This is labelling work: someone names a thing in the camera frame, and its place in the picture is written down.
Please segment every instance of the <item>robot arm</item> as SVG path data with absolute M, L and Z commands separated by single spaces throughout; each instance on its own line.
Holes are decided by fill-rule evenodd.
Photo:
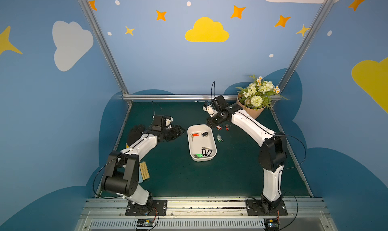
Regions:
M 172 117 L 154 116 L 150 129 L 146 130 L 142 125 L 134 127 L 128 135 L 128 148 L 109 154 L 101 181 L 102 189 L 144 206 L 144 212 L 149 212 L 152 197 L 138 184 L 139 162 L 160 142 L 172 141 L 185 132 L 179 125 L 172 126 L 172 121 Z M 118 168 L 125 168 L 125 171 L 118 171 Z
M 280 183 L 284 161 L 286 137 L 284 133 L 275 133 L 253 119 L 239 105 L 228 105 L 222 96 L 214 98 L 204 110 L 210 114 L 207 119 L 209 127 L 216 127 L 224 121 L 230 121 L 243 129 L 261 147 L 259 163 L 264 169 L 264 188 L 261 194 L 262 210 L 270 213 L 281 202 Z

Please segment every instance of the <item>brush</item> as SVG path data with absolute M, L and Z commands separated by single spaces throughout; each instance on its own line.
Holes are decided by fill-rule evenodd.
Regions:
M 139 167 L 140 167 L 140 173 L 142 174 L 143 180 L 149 179 L 149 173 L 148 173 L 146 162 L 141 162 L 139 164 Z

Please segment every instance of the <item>white tray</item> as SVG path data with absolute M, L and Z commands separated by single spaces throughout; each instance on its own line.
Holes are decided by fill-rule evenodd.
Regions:
M 203 137 L 202 133 L 208 132 L 207 137 Z M 194 140 L 191 141 L 191 134 L 193 133 L 199 133 L 199 136 L 194 137 Z M 211 131 L 211 128 L 203 125 L 194 125 L 187 129 L 187 138 L 189 139 L 189 149 L 190 149 L 190 156 L 194 161 L 202 162 L 211 160 L 216 156 L 217 154 L 217 147 L 216 142 L 214 141 L 213 132 Z M 210 157 L 203 157 L 203 158 L 194 158 L 193 154 L 202 153 L 202 147 L 210 147 L 213 151 L 210 154 Z

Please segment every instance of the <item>yellow star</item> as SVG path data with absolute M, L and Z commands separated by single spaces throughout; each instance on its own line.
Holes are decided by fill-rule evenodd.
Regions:
M 306 31 L 308 31 L 310 28 L 305 28 L 305 25 L 303 25 L 302 30 L 297 32 L 297 34 L 302 34 L 302 37 L 305 36 Z
M 353 8 L 354 11 L 356 11 L 357 7 L 365 0 L 354 0 L 354 2 L 348 7 Z
M 166 21 L 166 18 L 164 17 L 166 15 L 166 12 L 159 12 L 158 10 L 156 11 L 158 13 L 158 18 L 156 18 L 156 20 L 164 20 Z
M 131 35 L 133 36 L 132 31 L 133 31 L 134 29 L 130 30 L 130 29 L 128 29 L 128 27 L 126 27 L 126 28 L 127 28 L 127 32 L 125 32 L 125 34 L 131 34 Z
M 279 22 L 275 25 L 275 27 L 279 25 L 284 27 L 286 25 L 287 20 L 289 20 L 289 18 L 291 17 L 284 18 L 282 15 L 280 15 Z
M 12 45 L 9 42 L 9 31 L 11 31 L 11 27 L 8 26 L 3 33 L 0 34 L 0 55 L 6 51 L 6 50 L 11 50 L 13 52 L 22 54 L 21 51 L 19 51 L 14 45 Z
M 242 14 L 242 12 L 244 10 L 245 10 L 245 7 L 244 8 L 238 8 L 238 7 L 234 6 L 234 12 L 233 12 L 233 14 L 232 14 L 232 16 L 230 18 L 237 17 L 237 18 L 241 19 L 241 14 Z

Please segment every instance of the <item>mounting plate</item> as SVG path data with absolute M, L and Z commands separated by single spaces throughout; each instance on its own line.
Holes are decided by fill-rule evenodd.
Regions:
M 264 213 L 260 206 L 261 206 L 261 200 L 246 200 L 246 211 L 248 212 L 248 216 L 277 216 L 277 210 L 279 210 L 280 216 L 287 216 L 287 209 L 284 205 L 284 201 L 282 200 L 280 204 L 272 210 L 269 214 Z
M 153 206 L 158 210 L 159 216 L 166 215 L 167 200 L 153 200 Z M 148 214 L 142 214 L 144 210 L 137 208 L 132 202 L 128 202 L 127 209 L 125 211 L 126 216 L 155 216 L 155 210 L 152 210 Z

